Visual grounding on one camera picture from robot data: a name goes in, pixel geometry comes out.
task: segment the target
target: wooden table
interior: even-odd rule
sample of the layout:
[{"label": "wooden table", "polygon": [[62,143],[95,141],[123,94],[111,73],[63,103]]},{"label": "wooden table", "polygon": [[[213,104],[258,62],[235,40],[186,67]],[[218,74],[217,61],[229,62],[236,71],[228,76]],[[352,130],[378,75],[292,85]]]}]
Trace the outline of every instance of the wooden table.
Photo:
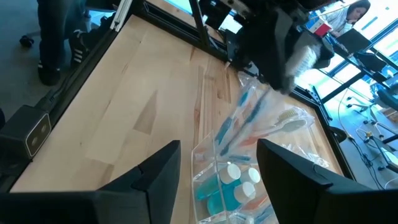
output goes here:
[{"label": "wooden table", "polygon": [[[98,189],[179,139],[182,169],[172,223],[191,222],[191,150],[221,126],[238,94],[236,73],[224,70],[223,62],[132,16],[12,192]],[[281,108],[292,105],[316,117],[289,97]],[[289,141],[341,173],[318,121]]]}]

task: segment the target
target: blue liquid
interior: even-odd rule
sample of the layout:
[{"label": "blue liquid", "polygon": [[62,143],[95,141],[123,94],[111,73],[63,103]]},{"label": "blue liquid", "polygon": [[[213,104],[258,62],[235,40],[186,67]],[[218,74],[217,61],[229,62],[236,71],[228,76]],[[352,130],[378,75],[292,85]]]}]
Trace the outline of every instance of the blue liquid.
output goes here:
[{"label": "blue liquid", "polygon": [[[223,190],[225,207],[227,211],[233,211],[241,205],[241,203],[235,199],[234,189],[234,187],[228,187],[227,189]],[[219,214],[224,210],[220,192],[213,194],[209,198],[207,201],[207,210],[212,216]]]},{"label": "blue liquid", "polygon": [[[235,180],[232,183],[229,184],[224,184],[221,181],[221,189],[226,190],[226,189],[234,189],[236,186],[241,184],[241,180]],[[220,189],[218,188],[218,179],[217,179],[217,174],[212,175],[209,177],[207,180],[205,180],[198,188],[196,192],[196,198],[198,200],[203,200],[215,193],[218,193]]]}]

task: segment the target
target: gray floor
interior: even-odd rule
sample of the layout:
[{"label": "gray floor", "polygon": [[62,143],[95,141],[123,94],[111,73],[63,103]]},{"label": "gray floor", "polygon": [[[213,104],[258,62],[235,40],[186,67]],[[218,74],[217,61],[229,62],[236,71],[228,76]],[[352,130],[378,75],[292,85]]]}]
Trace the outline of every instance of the gray floor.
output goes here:
[{"label": "gray floor", "polygon": [[[21,47],[19,43],[22,35],[39,30],[37,1],[4,1],[0,14],[3,18],[0,20],[0,108],[7,120],[22,105],[34,106],[51,87],[41,84],[37,75],[40,37],[34,37],[35,43],[31,49]],[[104,13],[90,11],[90,15],[91,21],[99,24]],[[62,78],[70,73],[70,49],[67,41],[65,50],[67,60]]]}]

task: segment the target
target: sneaker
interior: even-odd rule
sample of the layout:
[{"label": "sneaker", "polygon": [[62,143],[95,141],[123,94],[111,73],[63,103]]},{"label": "sneaker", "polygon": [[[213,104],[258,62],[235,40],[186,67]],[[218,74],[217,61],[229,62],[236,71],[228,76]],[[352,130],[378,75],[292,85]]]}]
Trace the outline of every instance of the sneaker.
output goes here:
[{"label": "sneaker", "polygon": [[42,61],[39,61],[37,65],[37,71],[39,73],[40,81],[47,86],[54,86],[58,84],[61,79],[60,69],[52,69],[44,64]]},{"label": "sneaker", "polygon": [[76,68],[79,66],[88,56],[90,51],[83,45],[81,39],[81,34],[83,32],[78,30],[75,31],[69,38],[70,52],[72,53],[72,58],[70,60],[70,66]]}]

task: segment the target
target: woman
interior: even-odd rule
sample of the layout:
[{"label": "woman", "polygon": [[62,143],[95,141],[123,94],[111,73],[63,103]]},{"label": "woman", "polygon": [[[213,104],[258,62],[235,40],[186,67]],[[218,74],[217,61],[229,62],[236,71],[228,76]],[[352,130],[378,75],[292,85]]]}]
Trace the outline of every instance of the woman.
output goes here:
[{"label": "woman", "polygon": [[339,37],[349,31],[356,22],[358,22],[371,7],[368,0],[360,0],[349,7],[325,14],[322,19],[326,20],[333,28],[331,34]]}]

